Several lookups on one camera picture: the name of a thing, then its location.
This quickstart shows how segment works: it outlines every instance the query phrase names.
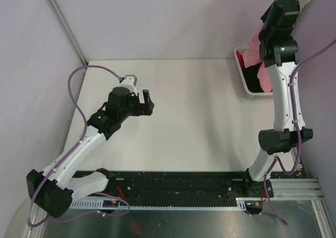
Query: black and white robotic arm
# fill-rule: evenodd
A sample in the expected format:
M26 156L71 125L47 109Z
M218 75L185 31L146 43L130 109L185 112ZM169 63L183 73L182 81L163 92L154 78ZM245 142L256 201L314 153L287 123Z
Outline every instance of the black and white robotic arm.
M275 119L273 129L259 133L261 150L248 169L252 181L262 181L274 158L298 145L296 126L300 130L302 142L313 136L312 130L306 129L300 109L298 76L297 72L294 73L299 63L299 51L297 42L291 36L299 16L309 2L310 0L274 0L261 18L264 25L259 33L259 54L272 83ZM290 88L293 88L295 103Z
M108 101L87 121L85 137L80 135L42 172L32 170L28 174L28 193L33 197L42 180L52 171L35 200L35 203L52 217L57 218L64 214L73 201L105 190L108 182L113 180L114 174L104 168L83 178L73 178L73 175L99 146L106 143L120 129L122 122L129 116L152 114L154 103L150 99L149 91L143 91L144 103L140 103L136 84L135 75L125 76L120 82L120 87L115 87L110 92ZM69 152L71 154L55 168Z

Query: pink cloth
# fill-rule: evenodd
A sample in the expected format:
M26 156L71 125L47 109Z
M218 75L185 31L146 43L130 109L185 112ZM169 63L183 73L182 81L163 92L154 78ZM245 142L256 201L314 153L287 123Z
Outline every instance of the pink cloth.
M248 41L248 48L243 53L243 59L244 59L244 66L245 68L254 66L258 63L262 63L259 72L258 72L258 79L260 82L260 86L263 89L264 92L272 92L272 83L267 73L267 68L265 67L264 62L259 57L259 45L260 41L258 38L258 35L261 31L261 28L263 25L261 25L252 35L250 40Z

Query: white table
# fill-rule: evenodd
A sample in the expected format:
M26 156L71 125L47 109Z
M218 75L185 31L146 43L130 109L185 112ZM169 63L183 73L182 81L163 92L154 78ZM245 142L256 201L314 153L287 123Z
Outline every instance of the white table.
M245 171L260 149L259 131L272 128L273 101L244 98L232 59L106 60L90 65L108 67L120 76L135 74L138 92L142 96L142 89L148 89L155 108L152 116L123 122L81 170ZM96 112L118 85L110 73L88 69L78 100L85 115ZM82 129L76 111L67 145ZM282 160L287 169L292 167L290 154Z

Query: gray wall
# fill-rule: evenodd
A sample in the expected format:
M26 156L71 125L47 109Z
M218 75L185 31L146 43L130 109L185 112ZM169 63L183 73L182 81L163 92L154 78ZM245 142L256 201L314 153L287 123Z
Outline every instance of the gray wall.
M273 0L57 0L86 60L226 58Z
M45 0L0 0L0 237L28 197L26 175L59 153L80 66ZM74 81L74 89L79 78Z
M295 31L304 60L336 38L335 0L313 0ZM312 177L320 179L336 222L336 46L299 72L301 109L314 137L303 145L304 161Z

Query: plastic container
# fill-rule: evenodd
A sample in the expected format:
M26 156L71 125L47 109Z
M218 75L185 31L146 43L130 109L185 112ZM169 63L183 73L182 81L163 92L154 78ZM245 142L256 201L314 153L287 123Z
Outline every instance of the plastic container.
M251 100L251 99L258 99L258 98L259 99L260 98L272 98L273 97L273 92L251 92L250 90L248 90L247 85L246 85L246 81L245 81L245 78L244 78L244 75L243 75L243 71L242 71L242 68L240 66L240 63L239 63L239 60L238 60L238 57L237 57L237 51L240 52L241 54L243 54L246 50L247 50L246 46L236 47L233 50L233 54L235 55L235 59L236 59L237 67L238 67L238 70L239 70L239 74L240 74L241 80L242 80L243 85L244 85L246 99Z

